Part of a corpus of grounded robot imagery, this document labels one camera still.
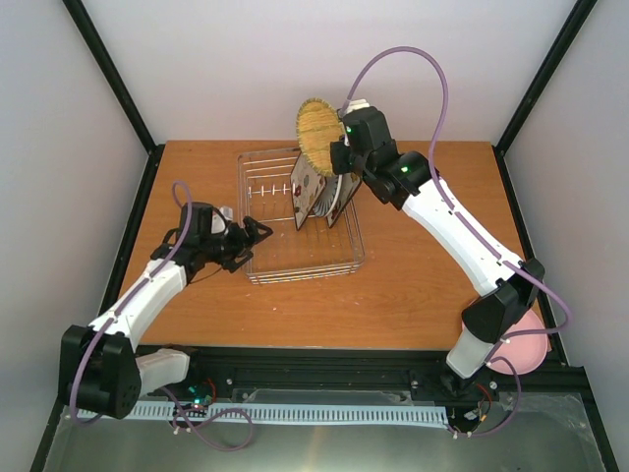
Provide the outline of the square dark rimmed plate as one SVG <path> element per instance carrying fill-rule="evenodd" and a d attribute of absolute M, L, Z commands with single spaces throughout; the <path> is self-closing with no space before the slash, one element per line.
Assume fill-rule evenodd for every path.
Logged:
<path fill-rule="evenodd" d="M 301 153 L 290 174 L 292 204 L 297 230 L 300 230 L 305 224 L 326 185 L 326 177 L 317 173 Z"/>

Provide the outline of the round woven bamboo plate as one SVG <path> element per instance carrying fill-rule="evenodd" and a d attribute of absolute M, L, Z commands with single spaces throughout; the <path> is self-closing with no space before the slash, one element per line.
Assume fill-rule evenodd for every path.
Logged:
<path fill-rule="evenodd" d="M 334 175 L 330 144 L 338 142 L 343 133 L 337 112 L 328 102 L 312 97 L 301 104 L 296 118 L 297 141 L 302 155 L 318 174 Z"/>

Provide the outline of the wire metal dish rack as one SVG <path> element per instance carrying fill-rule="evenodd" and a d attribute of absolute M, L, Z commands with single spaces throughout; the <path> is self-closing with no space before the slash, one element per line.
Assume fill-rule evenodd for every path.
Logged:
<path fill-rule="evenodd" d="M 243 267 L 253 284 L 348 274 L 366 259 L 352 204 L 333 227 L 313 215 L 296 227 L 290 174 L 297 159 L 298 151 L 290 147 L 244 152 L 237 158 L 239 216 L 250 216 L 272 230 Z"/>

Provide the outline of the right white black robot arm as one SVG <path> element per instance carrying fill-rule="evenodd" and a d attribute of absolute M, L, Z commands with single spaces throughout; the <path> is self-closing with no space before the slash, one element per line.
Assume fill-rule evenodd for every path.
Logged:
<path fill-rule="evenodd" d="M 483 365 L 528 374 L 544 360 L 547 341 L 531 309 L 544 267 L 522 260 L 493 238 L 431 174 L 420 153 L 400 153 L 394 140 L 347 137 L 331 144 L 335 173 L 353 171 L 384 204 L 421 224 L 463 269 L 479 297 L 462 313 L 462 332 L 446 356 L 461 379 Z"/>

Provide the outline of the square floral plate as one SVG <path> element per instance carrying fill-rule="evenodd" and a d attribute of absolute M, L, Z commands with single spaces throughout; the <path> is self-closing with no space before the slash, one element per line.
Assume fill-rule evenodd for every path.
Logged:
<path fill-rule="evenodd" d="M 326 216 L 329 228 L 332 228 L 336 224 L 341 213 L 343 212 L 347 204 L 351 202 L 361 184 L 361 178 L 353 172 L 343 174 L 339 178 L 340 189 L 334 193 L 332 200 L 333 205 L 330 208 L 328 215 Z"/>

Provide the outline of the round striped white plate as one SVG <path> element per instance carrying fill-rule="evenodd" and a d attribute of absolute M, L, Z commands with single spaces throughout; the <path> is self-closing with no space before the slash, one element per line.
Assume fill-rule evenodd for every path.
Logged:
<path fill-rule="evenodd" d="M 340 197 L 342 180 L 343 177 L 340 175 L 325 178 L 325 186 L 312 208 L 313 215 L 327 217 L 331 214 Z"/>

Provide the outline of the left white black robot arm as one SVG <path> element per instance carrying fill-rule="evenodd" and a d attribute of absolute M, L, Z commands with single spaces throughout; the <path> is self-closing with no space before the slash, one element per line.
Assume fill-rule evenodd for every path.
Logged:
<path fill-rule="evenodd" d="M 198 393 L 204 371 L 182 348 L 138 355 L 143 335 L 163 309 L 208 264 L 235 272 L 272 229 L 247 216 L 236 223 L 222 214 L 204 222 L 183 220 L 168 230 L 141 276 L 87 326 L 71 325 L 61 339 L 60 399 L 73 416 L 123 419 L 138 400 L 172 385 L 183 395 Z"/>

